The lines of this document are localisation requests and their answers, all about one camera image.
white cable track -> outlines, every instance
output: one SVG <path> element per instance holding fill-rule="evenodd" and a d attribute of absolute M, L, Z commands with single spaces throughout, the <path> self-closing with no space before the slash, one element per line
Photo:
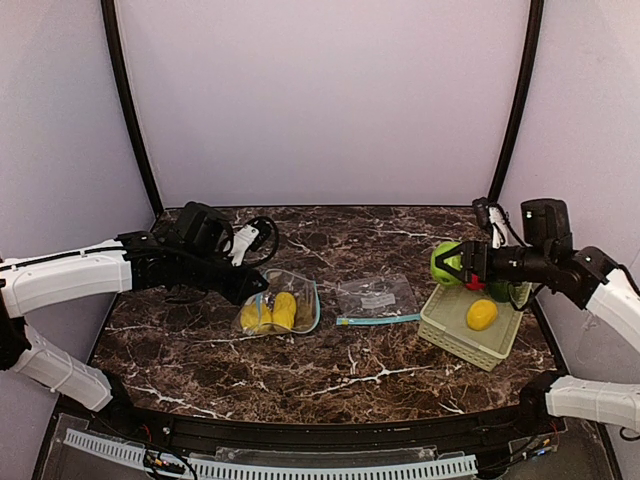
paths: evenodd
<path fill-rule="evenodd" d="M 65 445 L 136 470 L 151 471 L 143 466 L 144 448 L 120 443 L 86 432 L 67 429 Z M 188 458 L 201 480 L 440 480 L 459 478 L 478 473 L 475 455 L 430 460 L 403 465 L 360 468 L 288 468 L 258 465 L 234 465 Z M 192 478 L 187 470 L 183 475 L 165 473 L 173 478 Z"/>

label on bag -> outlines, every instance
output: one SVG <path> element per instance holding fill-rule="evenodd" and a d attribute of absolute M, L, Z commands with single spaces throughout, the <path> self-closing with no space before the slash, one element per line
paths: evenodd
<path fill-rule="evenodd" d="M 396 303 L 396 296 L 393 293 L 386 293 L 378 297 L 363 297 L 360 300 L 362 301 L 362 308 L 373 310 L 374 308 L 394 305 Z"/>

white arm segment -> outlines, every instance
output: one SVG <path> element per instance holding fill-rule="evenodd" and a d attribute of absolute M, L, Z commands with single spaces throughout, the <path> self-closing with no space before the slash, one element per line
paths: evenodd
<path fill-rule="evenodd" d="M 640 385 L 592 382 L 560 377 L 545 394 L 554 417 L 576 417 L 640 432 Z"/>
<path fill-rule="evenodd" d="M 107 240 L 81 251 L 109 247 L 122 247 L 122 243 Z M 7 283 L 0 292 L 9 317 L 22 317 L 46 305 L 97 293 L 131 290 L 131 264 L 123 258 L 124 253 L 90 253 L 0 272 L 0 278 Z M 0 267 L 29 260 L 34 258 L 7 259 Z"/>
<path fill-rule="evenodd" d="M 640 297 L 624 271 L 607 275 L 591 296 L 587 310 L 611 325 L 640 352 Z M 578 417 L 621 425 L 640 432 L 640 385 L 593 382 L 564 376 L 546 394 L 547 410 L 556 417 Z"/>
<path fill-rule="evenodd" d="M 640 297 L 619 268 L 611 271 L 607 280 L 593 293 L 587 310 L 611 325 L 640 352 Z"/>
<path fill-rule="evenodd" d="M 46 341 L 36 330 L 25 326 L 30 350 L 25 350 L 11 370 L 22 373 L 80 402 L 92 411 L 100 411 L 111 400 L 111 385 L 98 369 L 91 368 L 67 352 Z"/>

red object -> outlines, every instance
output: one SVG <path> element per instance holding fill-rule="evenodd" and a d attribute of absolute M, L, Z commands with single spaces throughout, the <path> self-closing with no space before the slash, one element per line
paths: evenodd
<path fill-rule="evenodd" d="M 474 274 L 471 274 L 471 283 L 467 283 L 465 285 L 465 287 L 467 287 L 469 290 L 473 290 L 473 291 L 484 290 L 484 288 L 486 286 L 487 286 L 487 284 L 486 283 L 481 283 L 478 280 L 478 276 L 474 275 Z"/>

black frame pole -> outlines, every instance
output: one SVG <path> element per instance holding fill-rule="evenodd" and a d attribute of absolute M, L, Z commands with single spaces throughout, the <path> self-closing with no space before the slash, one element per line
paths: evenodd
<path fill-rule="evenodd" d="M 124 54 L 122 53 L 122 43 L 120 42 L 115 2 L 114 0 L 102 0 L 101 4 L 104 30 L 107 37 L 107 45 L 109 46 L 113 76 L 116 80 L 120 105 L 122 106 L 122 114 L 127 124 L 129 139 L 131 140 L 131 146 L 133 147 L 133 153 L 136 157 L 147 197 L 153 212 L 158 217 L 164 212 L 164 206 L 162 205 L 158 186 L 153 178 L 153 171 L 142 140 L 142 132 L 140 131 L 140 124 L 133 104 L 133 96 L 131 95 L 131 87 L 129 86 L 129 78 L 127 77 L 127 69 L 124 63 Z"/>
<path fill-rule="evenodd" d="M 524 49 L 522 51 L 522 61 L 520 63 L 520 73 L 518 73 L 518 83 L 516 84 L 516 92 L 513 97 L 511 106 L 511 114 L 507 123 L 507 130 L 502 142 L 502 149 L 498 157 L 498 164 L 493 174 L 491 188 L 487 196 L 490 202 L 497 202 L 500 198 L 500 192 L 504 186 L 513 149 L 516 145 L 518 131 L 520 130 L 520 122 L 522 114 L 527 102 L 527 94 L 529 93 L 529 85 L 531 84 L 531 75 L 533 73 L 533 65 L 536 59 L 536 50 L 538 48 L 538 37 L 540 36 L 540 26 L 542 25 L 542 11 L 544 8 L 544 0 L 531 0 L 529 7 L 529 22 L 527 24 L 527 33 L 524 40 Z"/>

